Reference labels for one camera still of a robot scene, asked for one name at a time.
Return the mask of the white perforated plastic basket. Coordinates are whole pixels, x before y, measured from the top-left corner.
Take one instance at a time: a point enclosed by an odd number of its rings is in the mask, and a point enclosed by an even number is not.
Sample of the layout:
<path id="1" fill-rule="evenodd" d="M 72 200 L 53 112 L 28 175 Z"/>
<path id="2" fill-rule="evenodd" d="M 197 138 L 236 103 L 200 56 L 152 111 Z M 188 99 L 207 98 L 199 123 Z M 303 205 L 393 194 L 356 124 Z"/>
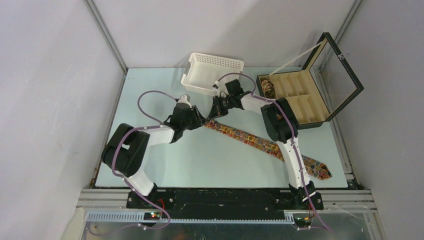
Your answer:
<path id="1" fill-rule="evenodd" d="M 231 80 L 229 73 L 242 73 L 244 61 L 193 52 L 189 56 L 186 68 L 180 83 L 189 91 L 202 95 L 216 96 L 218 91 L 213 88 L 217 80 L 220 80 L 219 90 L 226 91 L 225 83 Z"/>

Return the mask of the colourful patterned tie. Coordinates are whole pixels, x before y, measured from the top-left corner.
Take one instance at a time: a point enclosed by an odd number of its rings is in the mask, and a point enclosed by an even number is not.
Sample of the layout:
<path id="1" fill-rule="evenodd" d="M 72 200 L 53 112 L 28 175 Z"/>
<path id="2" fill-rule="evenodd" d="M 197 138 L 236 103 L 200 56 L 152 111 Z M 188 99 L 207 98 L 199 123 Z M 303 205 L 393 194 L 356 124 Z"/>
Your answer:
<path id="1" fill-rule="evenodd" d="M 221 134 L 224 134 L 230 138 L 233 138 L 239 142 L 242 142 L 250 147 L 258 149 L 262 152 L 265 152 L 271 156 L 276 157 L 277 159 L 284 161 L 283 154 L 276 143 L 271 140 L 253 135 L 247 131 L 234 128 L 222 123 L 219 123 L 215 120 L 208 120 L 204 126 L 208 129 L 215 130 Z M 302 155 L 302 160 L 306 169 L 306 172 L 319 180 L 327 180 L 332 177 L 330 170 L 327 165 L 317 161 L 311 157 Z"/>

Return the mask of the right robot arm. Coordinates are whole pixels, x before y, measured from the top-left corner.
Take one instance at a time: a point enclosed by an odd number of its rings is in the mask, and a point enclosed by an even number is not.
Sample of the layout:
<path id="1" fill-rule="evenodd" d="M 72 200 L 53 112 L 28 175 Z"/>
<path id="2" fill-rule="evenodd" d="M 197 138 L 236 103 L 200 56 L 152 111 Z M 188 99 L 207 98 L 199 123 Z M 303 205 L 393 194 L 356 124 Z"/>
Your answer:
<path id="1" fill-rule="evenodd" d="M 225 84 L 228 91 L 225 96 L 214 96 L 212 109 L 205 127 L 225 134 L 235 140 L 283 160 L 287 168 L 291 204 L 297 209 L 304 209 L 316 194 L 299 148 L 298 121 L 284 98 L 271 100 L 244 91 L 235 79 Z M 230 109 L 252 111 L 262 116 L 268 138 L 253 135 L 223 123 L 216 119 L 229 113 Z"/>

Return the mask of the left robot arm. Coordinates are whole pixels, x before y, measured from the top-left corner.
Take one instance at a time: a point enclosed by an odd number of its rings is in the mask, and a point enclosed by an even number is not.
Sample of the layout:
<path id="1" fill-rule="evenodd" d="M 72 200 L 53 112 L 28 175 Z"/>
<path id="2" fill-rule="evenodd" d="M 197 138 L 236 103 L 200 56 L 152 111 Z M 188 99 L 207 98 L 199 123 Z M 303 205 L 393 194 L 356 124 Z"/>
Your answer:
<path id="1" fill-rule="evenodd" d="M 156 184 L 142 170 L 147 148 L 175 143 L 184 131 L 198 129 L 206 121 L 195 105 L 177 103 L 172 114 L 158 125 L 133 127 L 122 123 L 104 147 L 101 161 L 112 170 L 114 176 L 121 178 L 134 192 L 140 193 L 138 201 L 145 208 L 153 208 L 158 202 L 158 194 L 152 191 Z"/>

